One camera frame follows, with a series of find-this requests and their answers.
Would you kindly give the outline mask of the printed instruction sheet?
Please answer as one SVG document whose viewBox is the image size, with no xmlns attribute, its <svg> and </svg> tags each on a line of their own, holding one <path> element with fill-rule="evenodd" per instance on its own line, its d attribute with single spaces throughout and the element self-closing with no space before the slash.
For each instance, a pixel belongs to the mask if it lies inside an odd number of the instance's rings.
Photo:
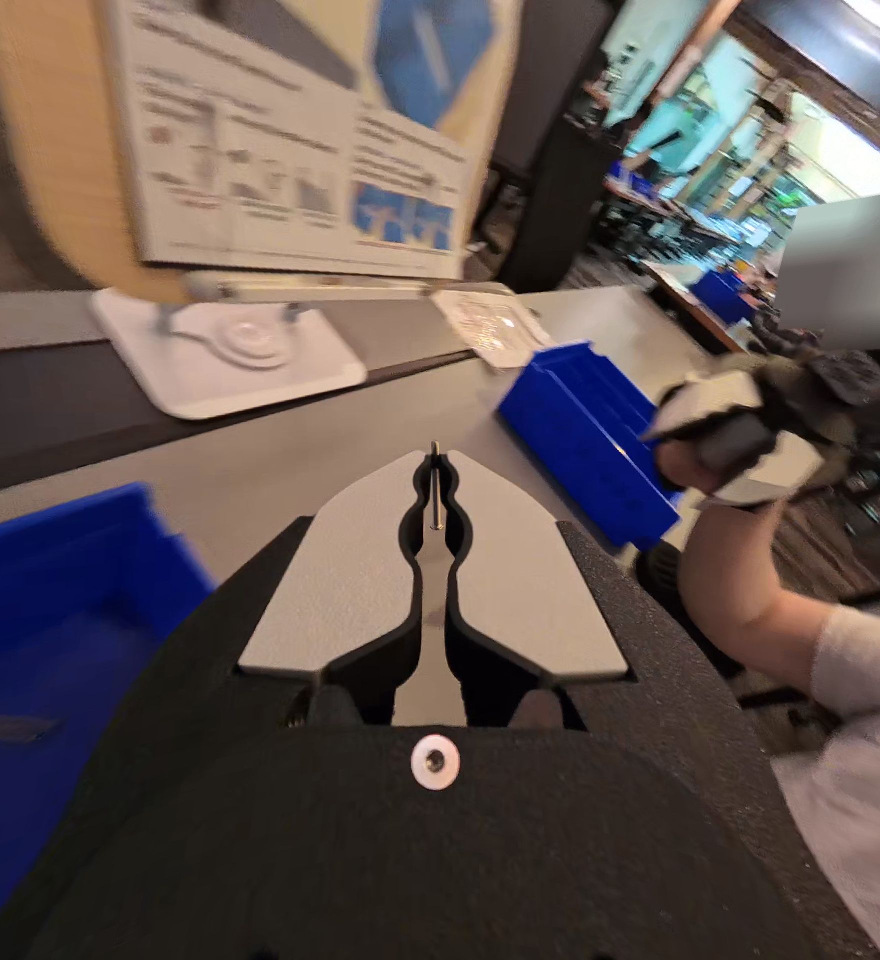
<svg viewBox="0 0 880 960">
<path fill-rule="evenodd" d="M 458 281 L 523 2 L 101 2 L 141 259 Z"/>
</svg>

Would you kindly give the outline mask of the blue plastic bin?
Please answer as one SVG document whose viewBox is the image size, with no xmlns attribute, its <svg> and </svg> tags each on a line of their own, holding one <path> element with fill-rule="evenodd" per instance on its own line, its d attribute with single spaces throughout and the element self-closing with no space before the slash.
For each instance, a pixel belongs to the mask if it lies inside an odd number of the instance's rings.
<svg viewBox="0 0 880 960">
<path fill-rule="evenodd" d="M 654 403 L 589 342 L 536 352 L 498 413 L 615 547 L 655 546 L 679 520 L 643 440 Z"/>
<path fill-rule="evenodd" d="M 726 328 L 749 321 L 757 311 L 747 302 L 746 284 L 734 271 L 707 270 L 688 291 Z"/>
<path fill-rule="evenodd" d="M 133 682 L 214 588 L 144 485 L 0 523 L 0 714 L 62 721 L 38 743 L 0 744 L 0 907 Z"/>
</svg>

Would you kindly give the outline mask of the person's right forearm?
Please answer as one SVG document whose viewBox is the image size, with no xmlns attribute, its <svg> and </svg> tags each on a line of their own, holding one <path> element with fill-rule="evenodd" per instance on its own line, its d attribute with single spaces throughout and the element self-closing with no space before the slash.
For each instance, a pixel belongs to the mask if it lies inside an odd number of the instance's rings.
<svg viewBox="0 0 880 960">
<path fill-rule="evenodd" d="M 788 502 L 753 510 L 708 502 L 686 539 L 678 590 L 703 636 L 771 680 L 812 692 L 819 641 L 835 606 L 786 590 L 773 541 Z"/>
</svg>

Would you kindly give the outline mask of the white stand base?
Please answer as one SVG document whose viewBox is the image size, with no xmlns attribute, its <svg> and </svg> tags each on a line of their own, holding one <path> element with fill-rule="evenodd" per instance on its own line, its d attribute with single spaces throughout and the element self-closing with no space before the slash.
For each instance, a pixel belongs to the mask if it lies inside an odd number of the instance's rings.
<svg viewBox="0 0 880 960">
<path fill-rule="evenodd" d="M 442 305 L 523 309 L 496 283 L 194 271 L 186 304 L 104 289 L 98 325 L 160 411 L 203 422 L 336 393 L 467 351 Z"/>
</svg>

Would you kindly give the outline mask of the black framed board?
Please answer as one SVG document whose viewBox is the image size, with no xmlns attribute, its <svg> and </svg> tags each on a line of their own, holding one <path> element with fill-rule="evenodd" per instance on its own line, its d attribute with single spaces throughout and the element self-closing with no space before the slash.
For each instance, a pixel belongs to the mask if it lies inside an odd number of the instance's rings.
<svg viewBox="0 0 880 960">
<path fill-rule="evenodd" d="M 531 174 L 542 145 L 610 29 L 620 2 L 527 1 L 491 167 Z"/>
</svg>

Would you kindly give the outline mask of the person's right hand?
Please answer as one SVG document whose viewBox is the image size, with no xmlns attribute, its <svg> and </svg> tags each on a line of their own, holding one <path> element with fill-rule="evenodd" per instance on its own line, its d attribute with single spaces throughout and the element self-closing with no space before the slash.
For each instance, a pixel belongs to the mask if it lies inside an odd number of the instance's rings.
<svg viewBox="0 0 880 960">
<path fill-rule="evenodd" d="M 663 481 L 680 490 L 710 496 L 725 484 L 720 474 L 699 460 L 697 445 L 692 440 L 668 439 L 659 443 L 654 460 Z"/>
</svg>

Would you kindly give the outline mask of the person's white shirt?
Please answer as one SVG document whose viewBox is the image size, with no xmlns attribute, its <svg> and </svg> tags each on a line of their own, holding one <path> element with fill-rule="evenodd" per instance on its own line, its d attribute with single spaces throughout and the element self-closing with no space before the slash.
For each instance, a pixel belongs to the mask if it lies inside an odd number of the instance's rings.
<svg viewBox="0 0 880 960">
<path fill-rule="evenodd" d="M 811 679 L 841 724 L 820 750 L 771 766 L 821 872 L 880 951 L 880 617 L 836 607 Z"/>
</svg>

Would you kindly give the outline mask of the clear plastic bag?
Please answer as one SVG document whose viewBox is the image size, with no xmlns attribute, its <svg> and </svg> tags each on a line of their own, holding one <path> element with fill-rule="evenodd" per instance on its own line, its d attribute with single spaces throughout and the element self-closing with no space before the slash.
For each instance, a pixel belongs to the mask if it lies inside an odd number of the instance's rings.
<svg viewBox="0 0 880 960">
<path fill-rule="evenodd" d="M 493 370 L 523 369 L 535 354 L 556 346 L 512 293 L 446 289 L 430 300 L 457 337 Z"/>
</svg>

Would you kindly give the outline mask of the black office chair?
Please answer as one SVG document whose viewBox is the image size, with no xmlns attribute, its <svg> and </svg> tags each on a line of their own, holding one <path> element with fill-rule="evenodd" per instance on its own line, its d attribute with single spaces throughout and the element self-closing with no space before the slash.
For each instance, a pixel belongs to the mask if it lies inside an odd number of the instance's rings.
<svg viewBox="0 0 880 960">
<path fill-rule="evenodd" d="M 554 127 L 496 282 L 519 295 L 557 287 L 587 243 L 591 211 L 619 155 L 582 127 L 566 121 Z"/>
</svg>

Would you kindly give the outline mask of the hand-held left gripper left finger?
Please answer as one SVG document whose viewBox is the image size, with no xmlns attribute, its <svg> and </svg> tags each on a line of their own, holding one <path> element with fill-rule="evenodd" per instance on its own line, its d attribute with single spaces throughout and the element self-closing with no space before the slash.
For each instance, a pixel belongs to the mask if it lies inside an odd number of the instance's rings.
<svg viewBox="0 0 880 960">
<path fill-rule="evenodd" d="M 431 457 L 414 450 L 310 520 L 239 656 L 245 677 L 346 690 L 366 724 L 392 724 L 422 652 L 423 514 Z"/>
</svg>

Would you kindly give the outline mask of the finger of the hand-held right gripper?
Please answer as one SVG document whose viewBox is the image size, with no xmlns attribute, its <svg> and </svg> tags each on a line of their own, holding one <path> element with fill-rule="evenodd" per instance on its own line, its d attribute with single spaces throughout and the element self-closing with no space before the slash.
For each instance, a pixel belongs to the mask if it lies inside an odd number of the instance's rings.
<svg viewBox="0 0 880 960">
<path fill-rule="evenodd" d="M 663 397 L 640 439 L 693 442 L 731 426 L 763 426 L 762 405 L 758 382 L 745 370 L 694 376 Z"/>
</svg>

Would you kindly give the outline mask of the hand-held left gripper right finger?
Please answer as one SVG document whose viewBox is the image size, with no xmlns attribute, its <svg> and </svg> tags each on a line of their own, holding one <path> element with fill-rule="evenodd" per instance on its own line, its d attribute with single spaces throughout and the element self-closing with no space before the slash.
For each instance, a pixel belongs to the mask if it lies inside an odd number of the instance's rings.
<svg viewBox="0 0 880 960">
<path fill-rule="evenodd" d="M 435 461 L 446 507 L 445 652 L 470 727 L 509 725 L 546 690 L 620 682 L 629 664 L 559 524 L 460 451 Z"/>
</svg>

